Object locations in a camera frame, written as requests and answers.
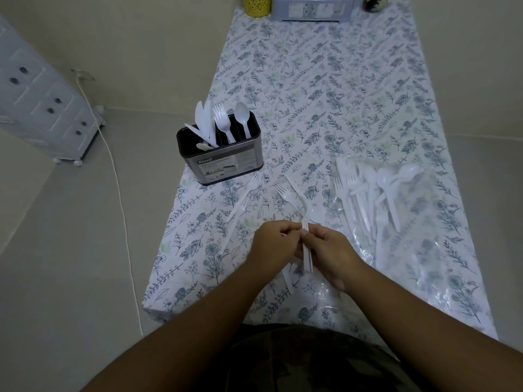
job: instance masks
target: leaf pattern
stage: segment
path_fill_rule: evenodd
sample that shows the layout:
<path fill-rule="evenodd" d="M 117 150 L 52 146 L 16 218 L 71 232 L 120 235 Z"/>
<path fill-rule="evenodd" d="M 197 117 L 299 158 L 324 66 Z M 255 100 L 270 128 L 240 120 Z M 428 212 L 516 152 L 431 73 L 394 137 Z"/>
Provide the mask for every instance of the leaf pattern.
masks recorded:
<path fill-rule="evenodd" d="M 224 101 L 226 109 L 243 101 L 256 115 L 263 179 L 234 227 L 226 217 L 252 174 L 202 186 L 186 167 L 145 292 L 146 311 L 168 319 L 221 283 L 244 261 L 260 217 L 299 219 L 273 189 L 286 173 L 322 204 L 332 196 L 331 157 L 353 155 L 434 171 L 437 200 L 420 197 L 409 210 L 413 216 L 433 212 L 427 222 L 436 225 L 447 270 L 433 277 L 447 284 L 445 310 L 497 337 L 408 2 L 391 1 L 379 14 L 358 13 L 346 25 L 253 20 L 238 8 L 209 97 Z M 231 228 L 233 237 L 220 256 Z M 406 222 L 402 231 L 412 228 Z M 391 247 L 401 244 L 390 239 Z M 418 248 L 420 256 L 428 242 Z M 406 271 L 419 278 L 416 267 Z M 291 323 L 335 327 L 380 343 L 361 316 L 324 307 L 318 300 L 323 282 L 315 275 L 296 266 L 290 274 L 295 293 L 276 277 L 245 322 L 278 322 L 285 313 Z"/>

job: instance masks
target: hand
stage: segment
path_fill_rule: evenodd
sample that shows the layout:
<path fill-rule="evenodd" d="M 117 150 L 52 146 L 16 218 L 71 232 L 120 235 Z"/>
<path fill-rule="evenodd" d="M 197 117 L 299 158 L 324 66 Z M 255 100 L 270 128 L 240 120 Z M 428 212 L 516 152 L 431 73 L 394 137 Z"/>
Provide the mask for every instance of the hand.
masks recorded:
<path fill-rule="evenodd" d="M 300 240 L 301 223 L 287 220 L 265 222 L 254 233 L 253 245 L 245 264 L 269 278 L 270 282 L 293 258 Z"/>
<path fill-rule="evenodd" d="M 347 237 L 341 232 L 309 224 L 309 232 L 300 230 L 301 240 L 313 251 L 313 262 L 324 277 L 338 290 L 346 292 L 346 280 L 364 264 Z"/>

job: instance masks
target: table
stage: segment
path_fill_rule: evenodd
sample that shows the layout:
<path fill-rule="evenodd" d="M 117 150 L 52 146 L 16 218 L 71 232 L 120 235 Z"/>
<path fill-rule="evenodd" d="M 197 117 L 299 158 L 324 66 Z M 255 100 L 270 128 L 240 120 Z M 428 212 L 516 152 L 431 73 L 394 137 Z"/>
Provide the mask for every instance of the table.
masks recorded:
<path fill-rule="evenodd" d="M 250 194 L 221 258 L 224 218 L 252 175 L 202 186 L 185 168 L 143 300 L 149 314 L 167 320 L 223 281 L 245 259 L 261 218 L 299 219 L 273 190 L 283 173 L 321 201 L 332 194 L 330 158 L 356 155 L 434 170 L 449 313 L 497 338 L 407 2 L 357 12 L 347 24 L 252 19 L 238 8 L 210 96 L 255 113 L 266 154 L 262 188 Z M 292 283 L 290 295 L 283 278 L 274 279 L 245 323 L 307 323 L 382 343 L 355 304 L 317 274 L 298 270 Z"/>

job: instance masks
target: power cord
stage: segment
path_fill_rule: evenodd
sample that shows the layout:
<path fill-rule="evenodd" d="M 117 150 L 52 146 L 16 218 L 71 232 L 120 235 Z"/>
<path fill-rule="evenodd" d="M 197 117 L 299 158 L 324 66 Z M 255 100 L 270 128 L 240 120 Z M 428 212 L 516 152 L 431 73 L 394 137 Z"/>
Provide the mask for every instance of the power cord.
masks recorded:
<path fill-rule="evenodd" d="M 138 324 L 140 325 L 140 334 L 143 336 L 143 328 L 142 328 L 142 320 L 140 318 L 140 307 L 138 306 L 138 299 L 136 298 L 136 288 L 134 286 L 134 277 L 132 274 L 132 265 L 131 265 L 131 252 L 129 251 L 129 240 L 127 238 L 127 222 L 126 222 L 126 212 L 123 210 L 123 204 L 122 204 L 122 193 L 120 191 L 120 182 L 118 181 L 118 174 L 116 173 L 116 166 L 114 164 L 114 158 L 112 157 L 111 150 L 109 149 L 109 145 L 105 141 L 104 136 L 101 134 L 100 130 L 100 124 L 98 123 L 98 120 L 96 119 L 95 113 L 93 112 L 93 108 L 91 107 L 91 104 L 89 103 L 89 100 L 87 96 L 85 95 L 85 92 L 82 88 L 82 85 L 80 83 L 81 81 L 80 76 L 76 76 L 76 84 L 80 88 L 80 91 L 82 92 L 82 95 L 84 96 L 85 101 L 87 102 L 87 105 L 89 106 L 89 110 L 91 111 L 91 115 L 93 116 L 96 127 L 98 128 L 98 133 L 100 134 L 101 139 L 104 141 L 105 146 L 107 147 L 107 151 L 109 152 L 109 157 L 111 157 L 111 163 L 112 163 L 112 169 L 114 171 L 114 177 L 116 177 L 116 186 L 118 188 L 118 199 L 120 199 L 120 209 L 122 210 L 122 217 L 123 217 L 123 230 L 126 233 L 126 248 L 127 248 L 127 259 L 129 261 L 129 273 L 131 274 L 131 284 L 132 284 L 132 292 L 133 292 L 133 298 L 134 303 L 136 305 L 136 314 L 138 315 Z"/>

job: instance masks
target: yellow container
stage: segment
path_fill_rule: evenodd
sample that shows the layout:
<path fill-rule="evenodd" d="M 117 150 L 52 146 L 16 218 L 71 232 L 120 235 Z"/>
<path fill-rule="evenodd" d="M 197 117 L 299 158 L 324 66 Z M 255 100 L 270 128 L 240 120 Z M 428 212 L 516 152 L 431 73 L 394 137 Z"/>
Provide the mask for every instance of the yellow container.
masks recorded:
<path fill-rule="evenodd" d="M 261 18 L 267 16 L 270 13 L 270 1 L 271 0 L 243 0 L 243 8 L 247 15 L 253 18 Z"/>

